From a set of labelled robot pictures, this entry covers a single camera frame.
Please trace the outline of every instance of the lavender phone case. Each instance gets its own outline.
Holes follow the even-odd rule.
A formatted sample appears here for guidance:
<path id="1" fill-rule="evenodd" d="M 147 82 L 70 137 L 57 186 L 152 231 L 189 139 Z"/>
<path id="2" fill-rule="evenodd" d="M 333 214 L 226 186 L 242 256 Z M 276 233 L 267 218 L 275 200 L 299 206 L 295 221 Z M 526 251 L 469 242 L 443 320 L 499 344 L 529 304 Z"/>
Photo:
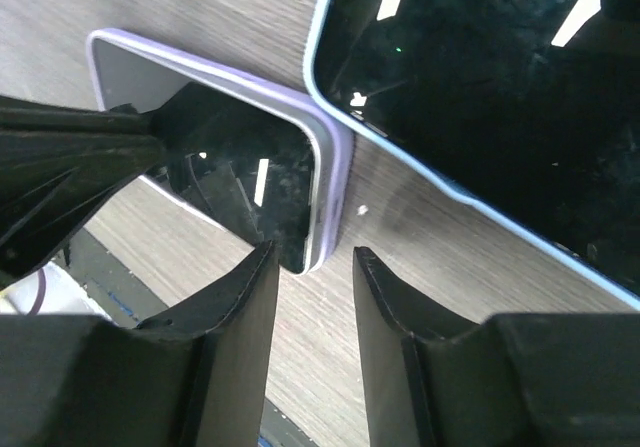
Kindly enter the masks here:
<path id="1" fill-rule="evenodd" d="M 135 66 L 109 65 L 101 72 L 94 52 L 96 40 L 125 49 L 165 69 L 156 66 L 145 69 L 150 64 L 140 62 Z M 320 109 L 306 94 L 129 32 L 119 29 L 94 31 L 87 38 L 86 48 L 93 86 L 102 110 L 122 104 L 133 104 L 141 112 L 156 109 L 186 83 L 197 81 L 300 127 L 310 139 L 315 155 L 311 220 L 302 273 L 319 268 L 331 255 L 337 241 L 353 155 L 353 133 L 349 129 Z M 131 81 L 132 71 L 136 72 L 134 82 Z M 168 194 L 148 177 L 141 179 L 192 215 L 224 229 L 183 200 Z"/>

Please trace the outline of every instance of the phone screen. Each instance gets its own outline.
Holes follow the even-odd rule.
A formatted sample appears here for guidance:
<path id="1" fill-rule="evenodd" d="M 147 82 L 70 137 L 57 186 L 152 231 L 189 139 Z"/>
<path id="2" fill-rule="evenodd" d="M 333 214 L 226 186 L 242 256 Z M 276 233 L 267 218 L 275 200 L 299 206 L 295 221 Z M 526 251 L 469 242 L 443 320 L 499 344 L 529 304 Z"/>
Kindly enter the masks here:
<path id="1" fill-rule="evenodd" d="M 335 107 L 640 293 L 637 0 L 330 0 Z"/>
<path id="2" fill-rule="evenodd" d="M 199 140 L 170 152 L 147 175 L 251 245 L 274 240 L 281 265 L 305 270 L 314 153 L 295 124 L 106 41 L 94 41 L 106 108 L 131 104 L 145 112 L 180 92 L 207 89 Z M 191 129 L 186 112 L 171 129 Z"/>

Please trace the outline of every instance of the wood grain surface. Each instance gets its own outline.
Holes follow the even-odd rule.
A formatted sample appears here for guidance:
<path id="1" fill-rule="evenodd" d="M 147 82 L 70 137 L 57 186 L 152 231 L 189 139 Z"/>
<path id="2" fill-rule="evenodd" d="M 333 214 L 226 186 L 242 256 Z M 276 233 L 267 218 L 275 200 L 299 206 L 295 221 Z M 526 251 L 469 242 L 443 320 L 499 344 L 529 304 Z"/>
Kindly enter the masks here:
<path id="1" fill-rule="evenodd" d="M 95 107 L 84 39 L 102 27 L 124 28 L 301 88 L 314 3 L 2 0 L 0 92 Z M 368 211 L 358 215 L 363 205 Z M 88 228 L 169 304 L 249 251 L 141 181 L 119 193 Z M 367 445 L 351 291 L 355 245 L 372 247 L 405 280 L 473 320 L 504 310 L 628 310 L 362 140 L 341 237 L 320 271 L 282 274 L 267 391 L 322 446 Z"/>

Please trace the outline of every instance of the cable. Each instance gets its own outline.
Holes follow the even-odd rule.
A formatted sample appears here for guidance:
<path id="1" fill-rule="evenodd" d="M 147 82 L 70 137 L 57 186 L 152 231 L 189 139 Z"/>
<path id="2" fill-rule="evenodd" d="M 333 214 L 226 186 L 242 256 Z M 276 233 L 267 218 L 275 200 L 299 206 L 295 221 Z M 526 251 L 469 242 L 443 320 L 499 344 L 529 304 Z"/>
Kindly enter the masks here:
<path id="1" fill-rule="evenodd" d="M 196 179 L 196 173 L 193 170 L 193 162 L 191 160 L 191 157 L 193 157 L 193 156 L 189 155 L 189 156 L 185 157 L 185 161 L 186 161 L 186 164 L 187 164 L 187 173 L 189 174 L 189 183 L 191 184 L 191 187 L 198 193 L 198 196 L 200 197 L 200 199 L 204 203 L 205 207 L 209 211 L 209 215 L 211 217 L 215 218 L 215 211 L 213 210 L 213 207 L 211 207 L 211 204 L 209 203 L 209 201 L 207 200 L 207 198 L 204 195 L 204 192 L 200 188 L 200 184 L 198 183 L 198 179 Z"/>
<path id="2" fill-rule="evenodd" d="M 27 312 L 27 315 L 37 315 L 40 313 L 42 304 L 44 303 L 44 296 L 47 293 L 47 276 L 44 273 L 44 269 L 38 270 L 38 291 L 36 292 L 36 300 L 33 301 L 31 310 Z"/>

